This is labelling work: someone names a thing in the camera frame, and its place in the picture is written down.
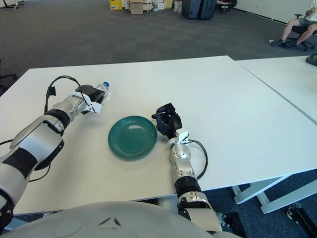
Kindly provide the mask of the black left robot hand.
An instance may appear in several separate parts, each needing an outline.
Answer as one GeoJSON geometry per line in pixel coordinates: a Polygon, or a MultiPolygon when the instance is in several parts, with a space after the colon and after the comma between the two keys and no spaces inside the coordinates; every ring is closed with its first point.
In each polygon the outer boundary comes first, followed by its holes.
{"type": "Polygon", "coordinates": [[[85,84],[81,85],[81,87],[76,88],[77,92],[82,92],[83,94],[87,95],[91,102],[97,102],[101,104],[104,100],[106,93],[101,91],[91,85],[85,84]]]}

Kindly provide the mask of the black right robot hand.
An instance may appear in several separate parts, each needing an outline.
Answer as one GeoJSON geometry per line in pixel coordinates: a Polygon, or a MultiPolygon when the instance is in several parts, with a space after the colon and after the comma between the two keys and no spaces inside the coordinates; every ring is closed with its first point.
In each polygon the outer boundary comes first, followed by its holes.
{"type": "Polygon", "coordinates": [[[176,137],[176,131],[182,128],[181,118],[172,103],[165,104],[156,110],[152,119],[157,122],[157,131],[169,139],[176,137]]]}

